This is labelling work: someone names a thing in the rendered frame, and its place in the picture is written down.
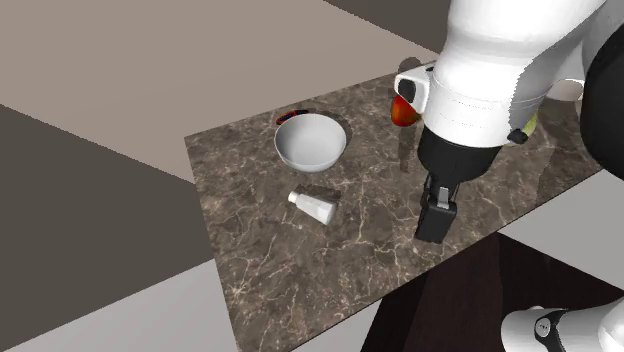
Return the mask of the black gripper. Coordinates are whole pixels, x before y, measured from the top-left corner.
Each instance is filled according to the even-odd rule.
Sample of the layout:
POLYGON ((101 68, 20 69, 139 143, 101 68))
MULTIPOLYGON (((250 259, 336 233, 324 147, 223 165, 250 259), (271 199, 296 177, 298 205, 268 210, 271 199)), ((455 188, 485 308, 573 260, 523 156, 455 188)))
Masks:
POLYGON ((457 215, 455 197, 460 183, 485 174, 502 149, 458 145, 423 128, 418 159, 429 172, 420 200, 421 210, 414 237, 441 244, 457 215), (442 181, 451 183, 446 186, 442 181))

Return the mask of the red apple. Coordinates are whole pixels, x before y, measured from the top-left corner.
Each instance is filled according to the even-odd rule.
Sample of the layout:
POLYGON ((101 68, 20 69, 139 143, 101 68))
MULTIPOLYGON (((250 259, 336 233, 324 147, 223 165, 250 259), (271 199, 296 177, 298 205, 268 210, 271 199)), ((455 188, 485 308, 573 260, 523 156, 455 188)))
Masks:
POLYGON ((409 127, 421 120, 421 115, 401 96, 394 97, 391 106, 391 120, 399 127, 409 127))

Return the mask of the white bowl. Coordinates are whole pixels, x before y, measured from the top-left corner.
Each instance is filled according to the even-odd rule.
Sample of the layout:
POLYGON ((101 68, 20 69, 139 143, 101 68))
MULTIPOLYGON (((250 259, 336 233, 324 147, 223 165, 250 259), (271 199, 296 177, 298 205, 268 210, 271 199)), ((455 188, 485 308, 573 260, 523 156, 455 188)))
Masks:
POLYGON ((306 113, 287 119, 277 128, 274 146, 287 166, 318 173, 338 161, 346 149, 347 135, 335 119, 306 113))

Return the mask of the dark robot stand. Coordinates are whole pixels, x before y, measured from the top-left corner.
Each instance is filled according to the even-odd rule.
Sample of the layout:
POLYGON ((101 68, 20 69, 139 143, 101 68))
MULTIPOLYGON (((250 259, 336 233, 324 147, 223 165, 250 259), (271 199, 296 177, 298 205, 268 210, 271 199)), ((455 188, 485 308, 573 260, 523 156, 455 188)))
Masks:
POLYGON ((504 352, 501 323, 513 311, 621 297, 624 290, 495 232, 386 295, 360 352, 504 352))

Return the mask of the white salt shaker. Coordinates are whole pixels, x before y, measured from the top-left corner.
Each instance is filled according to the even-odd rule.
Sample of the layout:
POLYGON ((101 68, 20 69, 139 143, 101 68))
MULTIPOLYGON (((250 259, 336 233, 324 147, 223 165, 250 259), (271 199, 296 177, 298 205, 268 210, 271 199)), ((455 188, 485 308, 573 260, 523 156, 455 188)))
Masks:
POLYGON ((288 201, 323 225, 328 225, 332 221, 338 207, 335 202, 325 201, 296 191, 289 193, 288 201))

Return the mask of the white round container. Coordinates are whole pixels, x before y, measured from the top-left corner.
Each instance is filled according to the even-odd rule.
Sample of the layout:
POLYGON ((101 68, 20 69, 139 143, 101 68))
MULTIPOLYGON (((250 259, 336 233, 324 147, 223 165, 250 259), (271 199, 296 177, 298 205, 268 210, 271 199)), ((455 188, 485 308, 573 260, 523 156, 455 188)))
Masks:
POLYGON ((547 96, 558 101, 580 101, 583 99, 584 85, 583 79, 561 79, 553 84, 547 96))

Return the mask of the red and blue flat object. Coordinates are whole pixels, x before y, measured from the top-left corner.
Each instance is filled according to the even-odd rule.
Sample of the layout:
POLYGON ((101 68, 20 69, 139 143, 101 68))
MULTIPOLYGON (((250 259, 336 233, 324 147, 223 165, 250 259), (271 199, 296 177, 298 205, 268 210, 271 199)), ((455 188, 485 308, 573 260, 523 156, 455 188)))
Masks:
POLYGON ((284 113, 284 114, 283 114, 283 115, 281 115, 280 117, 278 117, 278 118, 275 120, 275 123, 276 123, 277 125, 281 125, 281 124, 283 124, 284 122, 286 122, 287 120, 289 120, 289 119, 291 119, 291 118, 293 118, 293 117, 295 117, 295 116, 302 115, 302 114, 307 114, 307 113, 309 113, 309 110, 308 110, 308 109, 296 109, 296 110, 291 110, 291 111, 289 111, 289 112, 284 113))

